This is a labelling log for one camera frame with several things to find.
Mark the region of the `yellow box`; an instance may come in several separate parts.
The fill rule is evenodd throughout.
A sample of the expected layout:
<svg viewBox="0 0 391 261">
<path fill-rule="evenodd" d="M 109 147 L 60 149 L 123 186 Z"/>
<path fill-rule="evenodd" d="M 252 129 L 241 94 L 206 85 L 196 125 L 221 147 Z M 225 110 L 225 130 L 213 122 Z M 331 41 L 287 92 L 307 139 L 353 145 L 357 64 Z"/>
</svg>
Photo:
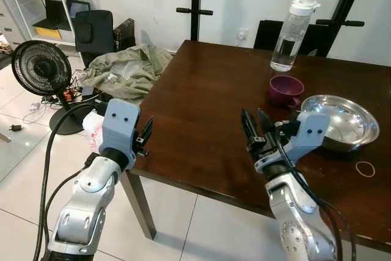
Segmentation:
<svg viewBox="0 0 391 261">
<path fill-rule="evenodd" d="M 50 29 L 50 28 L 42 28 L 42 27 L 35 27 L 35 34 L 37 37 L 41 38 L 48 38 L 53 40 L 61 40 L 62 34 L 60 33 L 59 29 Z"/>
</svg>

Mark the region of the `clear white-capped water bottle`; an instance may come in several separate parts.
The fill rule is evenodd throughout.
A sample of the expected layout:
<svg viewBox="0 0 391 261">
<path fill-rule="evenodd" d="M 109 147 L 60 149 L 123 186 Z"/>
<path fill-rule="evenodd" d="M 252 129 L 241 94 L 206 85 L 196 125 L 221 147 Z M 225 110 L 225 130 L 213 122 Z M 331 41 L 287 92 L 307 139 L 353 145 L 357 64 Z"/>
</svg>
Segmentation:
<svg viewBox="0 0 391 261">
<path fill-rule="evenodd" d="M 320 6 L 317 0 L 291 1 L 288 17 L 283 23 L 270 61 L 270 67 L 274 71 L 279 73 L 290 71 L 297 52 L 304 42 L 311 15 Z"/>
</svg>

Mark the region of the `black floor fan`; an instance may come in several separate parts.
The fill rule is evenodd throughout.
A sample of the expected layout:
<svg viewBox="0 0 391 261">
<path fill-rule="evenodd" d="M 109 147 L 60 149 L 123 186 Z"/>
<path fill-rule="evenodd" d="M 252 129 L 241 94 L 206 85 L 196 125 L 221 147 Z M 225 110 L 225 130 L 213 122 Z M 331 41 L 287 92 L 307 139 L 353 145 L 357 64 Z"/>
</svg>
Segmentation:
<svg viewBox="0 0 391 261">
<path fill-rule="evenodd" d="M 89 108 L 72 107 L 65 92 L 71 85 L 71 66 L 67 55 L 56 45 L 41 40 L 23 42 L 12 52 L 12 71 L 16 81 L 32 94 L 55 95 L 62 107 L 50 118 L 48 126 L 59 135 L 80 133 Z"/>
</svg>

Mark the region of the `olive green cloth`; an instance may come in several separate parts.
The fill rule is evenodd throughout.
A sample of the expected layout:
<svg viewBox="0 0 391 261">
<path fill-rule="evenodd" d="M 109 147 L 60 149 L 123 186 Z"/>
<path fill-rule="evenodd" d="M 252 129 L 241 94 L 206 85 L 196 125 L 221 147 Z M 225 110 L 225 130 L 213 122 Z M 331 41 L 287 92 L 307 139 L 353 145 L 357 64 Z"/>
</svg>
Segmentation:
<svg viewBox="0 0 391 261">
<path fill-rule="evenodd" d="M 140 105 L 173 56 L 170 51 L 153 44 L 107 53 L 89 64 L 82 84 Z"/>
</svg>

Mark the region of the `black box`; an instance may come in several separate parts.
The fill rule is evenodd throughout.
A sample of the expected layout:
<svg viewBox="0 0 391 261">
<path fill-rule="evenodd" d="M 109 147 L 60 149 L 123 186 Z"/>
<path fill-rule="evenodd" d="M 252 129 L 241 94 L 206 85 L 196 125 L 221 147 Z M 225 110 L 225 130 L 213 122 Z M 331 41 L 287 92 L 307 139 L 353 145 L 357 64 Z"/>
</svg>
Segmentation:
<svg viewBox="0 0 391 261">
<path fill-rule="evenodd" d="M 115 52 L 136 46 L 134 36 L 134 19 L 128 18 L 114 28 Z"/>
</svg>

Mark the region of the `purple cup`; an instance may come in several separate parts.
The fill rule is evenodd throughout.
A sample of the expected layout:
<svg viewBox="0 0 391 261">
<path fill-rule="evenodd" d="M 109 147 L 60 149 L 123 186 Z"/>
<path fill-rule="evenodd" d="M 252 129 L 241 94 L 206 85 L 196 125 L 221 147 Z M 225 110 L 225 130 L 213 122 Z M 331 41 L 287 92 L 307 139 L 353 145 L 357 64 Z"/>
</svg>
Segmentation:
<svg viewBox="0 0 391 261">
<path fill-rule="evenodd" d="M 301 105 L 301 95 L 305 85 L 293 76 L 277 75 L 270 79 L 268 99 L 271 103 L 288 108 L 297 108 Z"/>
</svg>

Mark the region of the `stainless steel bowl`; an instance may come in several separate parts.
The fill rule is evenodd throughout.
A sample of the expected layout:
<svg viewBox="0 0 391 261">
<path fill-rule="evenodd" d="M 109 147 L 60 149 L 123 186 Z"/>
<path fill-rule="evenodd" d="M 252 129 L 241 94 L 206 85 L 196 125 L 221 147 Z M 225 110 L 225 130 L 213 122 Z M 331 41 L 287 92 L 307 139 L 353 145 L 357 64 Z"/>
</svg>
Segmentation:
<svg viewBox="0 0 391 261">
<path fill-rule="evenodd" d="M 330 118 L 322 149 L 333 152 L 353 152 L 379 137 L 377 119 L 365 108 L 344 97 L 318 94 L 307 97 L 302 112 L 320 112 Z"/>
</svg>

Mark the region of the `black laptop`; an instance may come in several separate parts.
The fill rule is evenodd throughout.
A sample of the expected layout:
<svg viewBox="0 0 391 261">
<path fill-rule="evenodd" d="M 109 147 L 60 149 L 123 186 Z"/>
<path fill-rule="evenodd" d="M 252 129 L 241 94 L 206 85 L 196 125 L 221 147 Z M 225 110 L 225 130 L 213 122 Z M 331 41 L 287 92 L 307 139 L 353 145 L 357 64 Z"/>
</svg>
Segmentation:
<svg viewBox="0 0 391 261">
<path fill-rule="evenodd" d="M 36 28 L 70 30 L 66 10 L 61 1 L 44 0 L 45 19 L 32 24 Z"/>
</svg>

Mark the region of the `black dining chair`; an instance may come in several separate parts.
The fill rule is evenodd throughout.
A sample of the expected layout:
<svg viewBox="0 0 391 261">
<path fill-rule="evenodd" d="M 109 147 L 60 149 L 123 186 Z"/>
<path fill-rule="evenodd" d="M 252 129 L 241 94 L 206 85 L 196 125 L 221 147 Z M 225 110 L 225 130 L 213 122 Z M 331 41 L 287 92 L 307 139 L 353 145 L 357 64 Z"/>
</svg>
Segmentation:
<svg viewBox="0 0 391 261">
<path fill-rule="evenodd" d="M 283 24 L 283 21 L 261 20 L 254 41 L 254 48 L 274 51 Z M 327 55 L 325 48 L 328 45 L 332 46 L 333 43 L 334 38 L 331 37 L 328 26 L 324 24 L 310 24 L 302 39 L 301 46 L 297 50 L 297 54 L 325 57 Z"/>
</svg>

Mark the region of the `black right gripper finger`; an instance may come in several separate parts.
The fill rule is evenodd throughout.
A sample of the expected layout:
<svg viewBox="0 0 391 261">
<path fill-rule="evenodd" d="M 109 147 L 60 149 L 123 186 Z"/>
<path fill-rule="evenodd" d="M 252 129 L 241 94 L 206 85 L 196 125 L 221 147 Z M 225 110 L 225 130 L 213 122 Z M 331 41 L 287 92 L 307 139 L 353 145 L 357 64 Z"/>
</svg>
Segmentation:
<svg viewBox="0 0 391 261">
<path fill-rule="evenodd" d="M 257 124 L 254 116 L 245 108 L 242 109 L 242 126 L 247 138 L 248 146 L 256 143 L 258 138 Z"/>
<path fill-rule="evenodd" d="M 266 142 L 279 142 L 279 138 L 277 137 L 277 128 L 274 121 L 271 120 L 261 108 L 257 108 L 257 115 L 258 119 L 260 119 L 259 126 Z"/>
</svg>

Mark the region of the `black office chair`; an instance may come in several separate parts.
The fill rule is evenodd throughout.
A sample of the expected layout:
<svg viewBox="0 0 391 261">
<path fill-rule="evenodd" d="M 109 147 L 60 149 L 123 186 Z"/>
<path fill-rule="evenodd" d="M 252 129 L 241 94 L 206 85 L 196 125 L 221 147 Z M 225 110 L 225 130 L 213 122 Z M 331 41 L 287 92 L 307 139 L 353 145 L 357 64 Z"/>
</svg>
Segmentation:
<svg viewBox="0 0 391 261">
<path fill-rule="evenodd" d="M 109 10 L 83 10 L 73 19 L 76 51 L 84 68 L 98 56 L 115 52 L 114 16 Z"/>
</svg>

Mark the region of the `rubber band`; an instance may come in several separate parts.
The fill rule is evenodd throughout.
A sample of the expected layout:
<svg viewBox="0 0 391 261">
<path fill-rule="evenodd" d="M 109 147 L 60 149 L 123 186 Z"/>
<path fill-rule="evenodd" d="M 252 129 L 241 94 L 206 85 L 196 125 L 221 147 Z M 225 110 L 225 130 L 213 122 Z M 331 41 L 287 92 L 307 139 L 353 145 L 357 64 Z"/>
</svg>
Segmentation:
<svg viewBox="0 0 391 261">
<path fill-rule="evenodd" d="M 363 171 L 362 168 L 364 167 L 368 167 L 369 172 Z M 369 163 L 369 161 L 358 161 L 355 164 L 355 170 L 358 172 L 358 174 L 366 178 L 374 177 L 374 175 L 376 174 L 375 166 L 372 163 Z"/>
</svg>

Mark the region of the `dark brown wooden table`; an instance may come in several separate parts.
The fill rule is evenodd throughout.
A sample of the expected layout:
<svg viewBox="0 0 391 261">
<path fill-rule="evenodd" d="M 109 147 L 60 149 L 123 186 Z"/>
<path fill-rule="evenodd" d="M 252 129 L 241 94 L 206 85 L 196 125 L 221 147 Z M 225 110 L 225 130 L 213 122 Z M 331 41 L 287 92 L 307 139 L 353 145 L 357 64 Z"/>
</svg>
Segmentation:
<svg viewBox="0 0 391 261">
<path fill-rule="evenodd" d="M 243 108 L 251 111 L 262 108 L 273 121 L 289 119 L 288 108 L 276 107 L 266 101 L 269 80 L 276 74 L 270 69 L 270 58 L 270 51 L 185 40 L 141 104 L 140 121 L 154 117 L 153 134 L 146 144 L 148 156 L 153 156 L 153 144 L 160 140 L 168 123 L 182 123 L 191 128 L 217 122 L 244 136 Z M 318 196 L 344 214 L 357 244 L 389 252 L 390 68 L 302 55 L 296 58 L 290 75 L 304 83 L 305 97 L 329 94 L 347 98 L 366 108 L 379 122 L 379 138 L 371 144 L 344 154 L 312 152 L 297 163 L 297 169 Z M 376 169 L 374 177 L 358 174 L 355 170 L 358 161 L 372 163 Z M 126 193 L 142 231 L 147 238 L 153 238 L 159 231 L 155 229 L 156 222 L 149 211 L 141 180 L 160 181 L 143 172 L 133 172 L 133 169 L 123 178 L 123 182 L 130 183 Z M 196 188 L 182 190 L 198 194 Z M 241 197 L 244 204 L 236 208 L 268 218 L 272 216 L 265 210 L 264 194 L 260 194 L 252 205 L 246 202 L 247 194 L 242 193 Z"/>
</svg>

